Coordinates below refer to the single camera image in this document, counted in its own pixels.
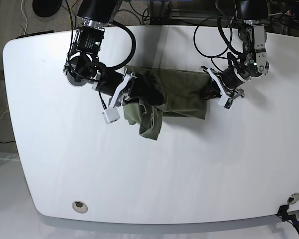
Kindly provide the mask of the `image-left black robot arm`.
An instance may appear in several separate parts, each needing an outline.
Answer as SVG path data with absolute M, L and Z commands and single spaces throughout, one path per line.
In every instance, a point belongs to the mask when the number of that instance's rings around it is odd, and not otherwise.
M 134 34 L 114 20 L 120 5 L 119 0 L 82 1 L 78 17 L 83 19 L 83 24 L 71 31 L 71 43 L 63 72 L 72 86 L 82 87 L 89 83 L 100 95 L 110 96 L 109 104 L 103 106 L 106 110 L 139 102 L 150 106 L 162 105 L 165 102 L 163 94 L 144 76 L 129 68 L 124 74 L 117 71 L 131 61 L 137 46 Z M 104 25 L 108 24 L 124 30 L 132 42 L 127 58 L 112 67 L 100 62 L 98 57 L 104 39 Z

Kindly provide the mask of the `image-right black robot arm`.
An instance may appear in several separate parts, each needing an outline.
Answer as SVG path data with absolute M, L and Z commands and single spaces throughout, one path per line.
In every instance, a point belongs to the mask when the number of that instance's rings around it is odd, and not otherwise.
M 235 0 L 233 2 L 235 15 L 230 18 L 221 7 L 220 1 L 215 1 L 215 7 L 219 11 L 217 16 L 217 29 L 224 41 L 226 48 L 217 55 L 199 54 L 210 60 L 215 58 L 227 60 L 228 67 L 225 70 L 213 70 L 204 68 L 211 77 L 211 86 L 208 92 L 212 97 L 225 96 L 229 102 L 237 97 L 244 97 L 244 91 L 240 86 L 245 82 L 264 76 L 269 71 L 267 61 L 267 32 L 263 20 L 269 17 L 268 6 L 264 0 Z M 242 51 L 236 50 L 232 45 L 233 37 L 226 37 L 221 21 L 226 20 L 230 33 L 233 33 L 233 25 L 237 25 L 237 34 L 242 42 Z

